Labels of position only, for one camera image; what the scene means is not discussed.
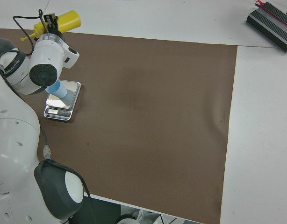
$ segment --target dark green surface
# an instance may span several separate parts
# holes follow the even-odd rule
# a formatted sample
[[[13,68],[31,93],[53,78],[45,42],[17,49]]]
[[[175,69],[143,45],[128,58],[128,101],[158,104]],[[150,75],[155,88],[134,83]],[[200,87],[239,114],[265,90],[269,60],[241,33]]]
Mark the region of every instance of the dark green surface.
[[[121,206],[110,202],[91,199],[94,206],[94,215],[96,224],[116,224],[121,216]],[[94,224],[92,208],[88,197],[84,197],[81,209],[72,217],[70,224]]]

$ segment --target white round object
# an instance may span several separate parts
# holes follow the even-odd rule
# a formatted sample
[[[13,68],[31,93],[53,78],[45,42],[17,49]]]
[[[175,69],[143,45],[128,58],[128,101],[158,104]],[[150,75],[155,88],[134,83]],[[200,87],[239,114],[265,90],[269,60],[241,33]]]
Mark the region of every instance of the white round object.
[[[117,224],[139,224],[139,222],[132,218],[126,218],[126,219],[121,220]]]
[[[82,202],[83,199],[83,187],[81,180],[70,172],[65,173],[65,185],[71,198],[76,203]]]

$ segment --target scale weighing platform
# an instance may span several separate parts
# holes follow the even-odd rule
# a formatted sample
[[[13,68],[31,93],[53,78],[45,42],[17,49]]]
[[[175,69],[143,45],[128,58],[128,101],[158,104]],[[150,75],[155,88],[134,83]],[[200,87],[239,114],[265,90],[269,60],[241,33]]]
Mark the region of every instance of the scale weighing platform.
[[[46,100],[44,117],[68,121],[72,116],[81,84],[66,80],[60,80],[60,82],[67,89],[67,95],[64,98],[58,98],[49,94]]]

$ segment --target black circular cap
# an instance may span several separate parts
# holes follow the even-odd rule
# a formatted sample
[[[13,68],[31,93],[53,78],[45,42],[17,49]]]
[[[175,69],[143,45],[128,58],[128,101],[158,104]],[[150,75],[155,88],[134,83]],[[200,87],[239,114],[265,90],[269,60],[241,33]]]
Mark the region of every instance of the black circular cap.
[[[29,72],[31,81],[42,87],[50,86],[57,80],[57,70],[51,64],[37,64]]]

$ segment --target brown mat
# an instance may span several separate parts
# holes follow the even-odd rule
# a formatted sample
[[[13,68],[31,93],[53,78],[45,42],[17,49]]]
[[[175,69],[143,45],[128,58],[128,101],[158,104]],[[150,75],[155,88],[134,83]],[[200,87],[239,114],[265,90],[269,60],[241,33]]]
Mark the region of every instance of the brown mat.
[[[23,36],[0,29],[0,37],[29,52]],[[53,158],[80,172],[92,194],[218,224],[237,47],[65,38],[80,53],[61,75],[82,83],[72,121],[43,117],[45,92],[25,97]]]

